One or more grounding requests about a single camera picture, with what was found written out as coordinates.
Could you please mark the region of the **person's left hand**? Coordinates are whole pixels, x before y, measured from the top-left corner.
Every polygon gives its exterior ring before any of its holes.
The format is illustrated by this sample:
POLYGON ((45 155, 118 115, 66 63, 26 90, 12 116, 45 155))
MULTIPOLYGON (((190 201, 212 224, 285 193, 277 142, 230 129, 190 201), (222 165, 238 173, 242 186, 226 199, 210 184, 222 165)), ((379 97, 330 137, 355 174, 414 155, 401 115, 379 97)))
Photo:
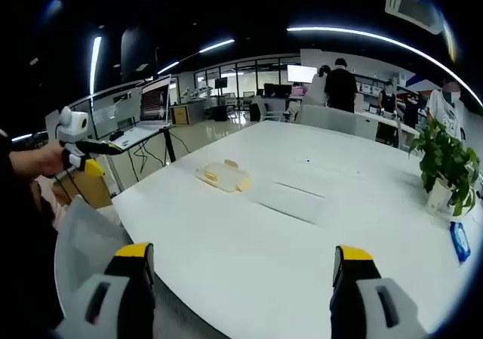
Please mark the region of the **person's left hand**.
POLYGON ((53 176, 64 170, 64 148, 53 140, 39 149, 9 153, 14 172, 20 176, 37 178, 53 176))

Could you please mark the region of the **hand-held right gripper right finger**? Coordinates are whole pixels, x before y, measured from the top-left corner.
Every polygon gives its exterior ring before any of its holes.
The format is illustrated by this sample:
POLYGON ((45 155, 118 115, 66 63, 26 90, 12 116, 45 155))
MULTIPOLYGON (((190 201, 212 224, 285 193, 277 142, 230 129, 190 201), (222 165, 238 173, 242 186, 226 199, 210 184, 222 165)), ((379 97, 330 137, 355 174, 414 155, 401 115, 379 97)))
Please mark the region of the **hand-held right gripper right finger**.
POLYGON ((332 338, 426 338, 414 301, 372 256, 348 245, 335 248, 330 300, 332 338))

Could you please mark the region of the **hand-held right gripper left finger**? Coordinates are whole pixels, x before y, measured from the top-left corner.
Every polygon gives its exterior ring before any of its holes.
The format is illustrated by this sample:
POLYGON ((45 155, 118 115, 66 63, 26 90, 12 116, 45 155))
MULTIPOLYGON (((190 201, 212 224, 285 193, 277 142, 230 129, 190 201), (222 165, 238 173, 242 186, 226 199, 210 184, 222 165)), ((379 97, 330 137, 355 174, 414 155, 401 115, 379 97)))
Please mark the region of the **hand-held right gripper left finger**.
POLYGON ((104 273, 92 275, 76 291, 57 338, 152 338, 154 247, 126 245, 114 254, 104 273))

